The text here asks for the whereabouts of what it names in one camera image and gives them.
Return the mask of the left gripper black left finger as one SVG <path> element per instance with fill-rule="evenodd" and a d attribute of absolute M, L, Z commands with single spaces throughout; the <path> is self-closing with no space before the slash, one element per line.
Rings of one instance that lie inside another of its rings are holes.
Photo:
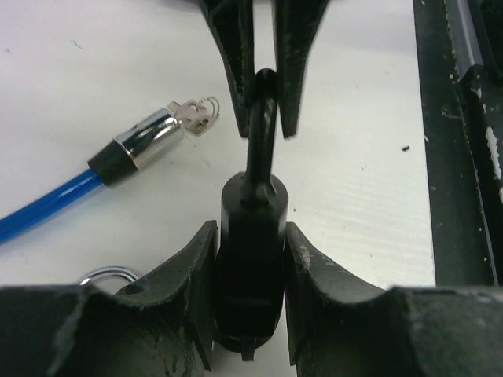
<path fill-rule="evenodd" d="M 202 376 L 211 367 L 218 228 L 114 295 L 93 285 L 4 287 L 4 376 Z"/>

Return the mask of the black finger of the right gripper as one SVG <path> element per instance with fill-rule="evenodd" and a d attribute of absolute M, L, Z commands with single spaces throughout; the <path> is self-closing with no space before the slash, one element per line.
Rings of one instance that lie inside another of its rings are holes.
<path fill-rule="evenodd" d="M 283 137 L 297 134 L 307 61 L 329 0 L 273 1 L 278 103 Z"/>
<path fill-rule="evenodd" d="M 222 58 L 239 135 L 247 137 L 255 81 L 253 2 L 201 0 L 199 7 Z"/>

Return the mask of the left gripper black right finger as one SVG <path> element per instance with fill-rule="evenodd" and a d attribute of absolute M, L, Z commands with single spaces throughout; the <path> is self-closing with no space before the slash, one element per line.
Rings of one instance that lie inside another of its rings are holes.
<path fill-rule="evenodd" d="M 290 362 L 299 376 L 499 376 L 499 287 L 380 289 L 285 233 Z"/>

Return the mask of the long-shackle brass padlock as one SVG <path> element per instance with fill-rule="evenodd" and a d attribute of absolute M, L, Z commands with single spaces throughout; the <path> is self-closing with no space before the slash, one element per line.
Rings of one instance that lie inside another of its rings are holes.
<path fill-rule="evenodd" d="M 118 265 L 108 265 L 85 273 L 77 279 L 75 283 L 80 286 L 93 285 L 113 295 L 141 277 L 142 273 L 135 269 Z"/>

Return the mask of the black padlock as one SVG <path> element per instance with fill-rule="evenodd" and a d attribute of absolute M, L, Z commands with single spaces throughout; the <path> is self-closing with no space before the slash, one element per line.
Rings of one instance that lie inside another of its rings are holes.
<path fill-rule="evenodd" d="M 276 73 L 258 71 L 247 166 L 222 190 L 215 320 L 220 343 L 243 361 L 253 361 L 255 350 L 272 337 L 283 305 L 288 192 L 271 173 L 277 99 Z"/>

